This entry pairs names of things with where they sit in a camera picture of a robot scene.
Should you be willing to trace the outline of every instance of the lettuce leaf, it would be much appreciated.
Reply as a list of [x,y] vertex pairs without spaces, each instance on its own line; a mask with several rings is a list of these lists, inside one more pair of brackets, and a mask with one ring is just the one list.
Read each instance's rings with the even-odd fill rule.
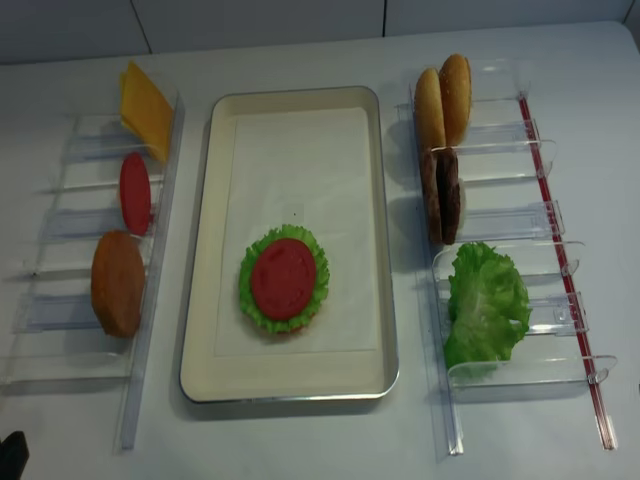
[[529,330],[531,314],[529,294],[513,260],[485,243],[467,243],[458,249],[453,266],[447,368],[509,360]]
[[[311,300],[309,300],[302,312],[287,322],[276,322],[262,313],[251,293],[251,272],[253,272],[253,267],[258,261],[258,257],[269,245],[281,238],[300,240],[309,247],[311,255],[313,255],[313,259],[316,262],[316,283],[313,287]],[[269,230],[264,237],[247,248],[246,255],[240,265],[238,290],[240,291],[240,310],[251,318],[256,325],[264,328],[269,333],[287,333],[308,325],[311,318],[320,310],[320,305],[329,294],[329,262],[325,257],[324,250],[320,248],[320,245],[318,245],[309,230],[296,225],[283,225],[282,228]]]

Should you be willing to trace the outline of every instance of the table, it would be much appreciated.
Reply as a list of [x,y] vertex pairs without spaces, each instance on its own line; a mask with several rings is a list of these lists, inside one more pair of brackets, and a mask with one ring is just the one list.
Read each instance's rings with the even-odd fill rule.
[[[585,395],[465,406],[465,454],[443,454],[429,403],[430,365],[417,321],[415,273],[403,268],[417,248],[411,243],[411,217],[405,229],[390,218],[400,379],[388,397],[373,408],[329,406],[323,412],[300,406],[248,411],[189,404],[177,382],[183,290],[200,198],[195,186],[203,173],[207,121],[215,101],[236,92],[353,84],[372,88],[381,106],[388,202],[404,199],[411,205],[418,192],[398,181],[406,172],[396,168],[410,140],[394,134],[394,107],[406,103],[408,85],[425,64],[438,64],[454,51],[471,59],[535,62],[529,103],[541,136],[559,144],[551,191],[562,207],[565,239],[587,243],[577,281],[589,315],[591,347],[619,359],[603,384],[619,449],[602,450],[591,399]],[[26,432],[31,459],[24,478],[623,479],[636,474],[640,322],[634,294],[640,286],[640,217],[633,206],[640,203],[635,150],[640,57],[623,26],[607,22],[438,33],[136,61],[169,77],[186,106],[136,448],[113,453],[121,399],[113,386],[14,394],[2,399],[0,435]],[[116,58],[0,67],[0,244],[10,247],[1,258],[2,277],[9,271],[6,261],[19,253],[12,232],[21,228],[20,212],[32,208],[24,200],[35,182],[29,162],[41,161],[56,133],[47,127],[46,135],[33,137],[40,125],[34,119],[60,108],[65,92],[91,95],[87,85],[112,82],[124,63]],[[390,215],[399,213],[390,209]],[[5,281],[0,290],[3,322],[11,321],[15,307],[11,288]]]

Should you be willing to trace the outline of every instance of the red line on rack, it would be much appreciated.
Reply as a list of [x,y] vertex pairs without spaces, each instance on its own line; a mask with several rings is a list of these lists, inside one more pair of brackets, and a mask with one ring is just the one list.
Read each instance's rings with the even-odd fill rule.
[[[527,137],[529,140],[536,140],[536,132],[533,130],[533,123],[531,122],[531,112],[529,111],[529,104],[527,103],[527,99],[524,95],[521,95],[518,98],[518,103],[520,105],[520,112],[522,113],[522,118],[525,123],[529,126],[527,127]],[[549,190],[549,184],[547,183],[547,177],[544,173],[544,167],[542,164],[542,156],[540,155],[540,148],[538,144],[531,143],[531,154],[533,156],[533,163],[536,167],[536,172],[538,174],[538,184],[540,185],[540,192],[542,193],[542,199],[545,202],[551,201],[551,191]],[[555,213],[553,210],[549,210],[549,222],[551,225],[556,225]],[[558,256],[558,262],[560,263],[560,267],[564,270],[568,264],[567,253],[565,252],[564,245],[562,242],[562,237],[560,234],[556,234],[553,236],[553,241],[556,242],[556,255]],[[573,279],[571,277],[571,273],[569,271],[564,271],[565,275],[563,275],[564,279],[564,288],[568,294],[572,294],[576,292],[575,286],[573,284]],[[580,308],[572,308],[571,316],[573,317],[574,324],[576,326],[576,330],[578,330],[578,344],[580,346],[580,352],[583,357],[591,356],[591,347],[589,346],[589,339],[587,338],[587,333],[584,331],[584,319],[582,317],[582,312]],[[591,358],[584,360],[584,368],[587,374],[587,378],[592,378],[596,374],[596,367]],[[602,446],[606,450],[613,450],[615,448],[615,440],[613,438],[613,432],[611,430],[611,425],[609,424],[609,417],[607,416],[607,411],[604,407],[604,400],[602,398],[602,393],[600,392],[600,385],[598,383],[589,382],[589,391],[591,393],[591,400],[593,401],[593,408],[596,414],[596,421],[598,423],[598,430],[600,432],[600,440],[602,441]]]

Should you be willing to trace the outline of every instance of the cheese slice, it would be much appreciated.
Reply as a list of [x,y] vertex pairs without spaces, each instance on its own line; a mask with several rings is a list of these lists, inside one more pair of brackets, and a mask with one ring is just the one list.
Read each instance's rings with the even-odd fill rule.
[[144,142],[153,158],[169,158],[173,109],[158,87],[133,62],[120,76],[122,124]]

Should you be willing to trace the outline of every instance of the red tomato slice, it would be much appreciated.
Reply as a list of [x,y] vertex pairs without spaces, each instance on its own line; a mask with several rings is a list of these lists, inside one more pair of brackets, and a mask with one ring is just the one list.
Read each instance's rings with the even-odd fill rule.
[[120,169],[120,205],[122,218],[131,233],[144,235],[151,221],[151,186],[144,160],[130,153]]
[[251,272],[251,293],[262,313],[286,322],[307,306],[316,283],[316,262],[304,243],[282,238],[269,245]]

